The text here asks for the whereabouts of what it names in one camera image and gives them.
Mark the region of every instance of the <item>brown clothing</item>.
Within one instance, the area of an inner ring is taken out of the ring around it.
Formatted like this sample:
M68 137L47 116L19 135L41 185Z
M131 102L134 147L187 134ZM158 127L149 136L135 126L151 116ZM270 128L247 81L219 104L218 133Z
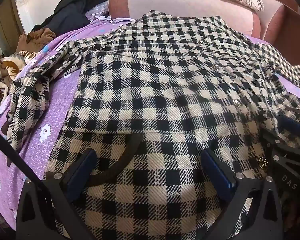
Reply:
M23 33L19 36L16 53L24 50L28 52L39 52L45 45L56 38L54 32L48 28L38 31L31 31L27 35Z
M12 81L26 66L25 58L30 58L33 56L32 54L34 53L23 51L9 57L1 57L0 55L0 104L7 97Z

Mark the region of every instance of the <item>blue gripper pad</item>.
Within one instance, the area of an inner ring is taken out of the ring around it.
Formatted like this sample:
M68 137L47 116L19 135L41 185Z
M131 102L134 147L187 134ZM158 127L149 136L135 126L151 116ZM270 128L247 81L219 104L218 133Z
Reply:
M279 126L290 133L300 137L300 122L297 122L283 114L277 116Z
M226 177L207 150L202 151L200 161L203 171L209 176L219 198L230 202L234 196L235 185Z
M98 157L93 149L87 149L65 172L63 179L64 194L69 202L79 198L91 172L96 167Z

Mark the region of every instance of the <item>purple bedsheet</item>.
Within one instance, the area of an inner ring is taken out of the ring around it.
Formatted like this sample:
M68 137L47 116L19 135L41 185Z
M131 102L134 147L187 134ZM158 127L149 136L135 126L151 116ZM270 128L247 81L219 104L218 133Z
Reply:
M45 46L17 78L24 76L31 67L53 57L67 41L102 35L131 21L133 19L120 18L111 21L109 18L99 17L82 29L63 34ZM51 84L49 109L37 123L20 152L20 156L40 179L43 177L48 158L71 104L79 73L80 69ZM4 135L1 133L1 127L7 120L6 114L9 109L10 96L0 107L0 134L2 136ZM13 229L15 229L18 201L25 179L24 174L14 164L10 168L7 167L6 157L0 151L0 213Z

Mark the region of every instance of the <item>gingham shirt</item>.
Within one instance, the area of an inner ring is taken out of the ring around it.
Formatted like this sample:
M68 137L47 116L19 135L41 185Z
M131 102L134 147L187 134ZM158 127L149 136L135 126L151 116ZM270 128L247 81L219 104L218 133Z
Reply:
M13 83L8 140L15 149L48 107L49 82L78 68L47 171L64 172L91 147L97 174L120 158L129 134L145 134L116 178L86 188L74 203L97 239L200 239L221 211L199 164L203 149L213 144L235 172L260 178L260 124L300 147L275 118L281 112L300 121L285 110L300 109L300 99L275 75L300 87L300 66L271 45L251 43L220 17L151 11L111 33L69 42Z

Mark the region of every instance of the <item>black clothing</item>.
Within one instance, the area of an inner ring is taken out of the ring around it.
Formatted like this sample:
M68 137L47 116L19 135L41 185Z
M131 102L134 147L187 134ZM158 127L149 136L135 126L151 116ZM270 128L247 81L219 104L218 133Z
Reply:
M54 14L42 24L34 26L33 31L49 28L56 36L87 26L90 21L85 13L107 0L61 0Z

